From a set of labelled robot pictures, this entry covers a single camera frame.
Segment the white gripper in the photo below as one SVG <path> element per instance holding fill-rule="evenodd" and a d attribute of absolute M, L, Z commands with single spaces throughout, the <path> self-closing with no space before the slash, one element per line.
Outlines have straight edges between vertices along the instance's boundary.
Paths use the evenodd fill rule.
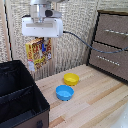
<path fill-rule="evenodd" d="M 45 18 L 41 23 L 35 23 L 31 17 L 22 19 L 22 34 L 24 36 L 57 38 L 63 35 L 63 22 L 58 18 Z"/>

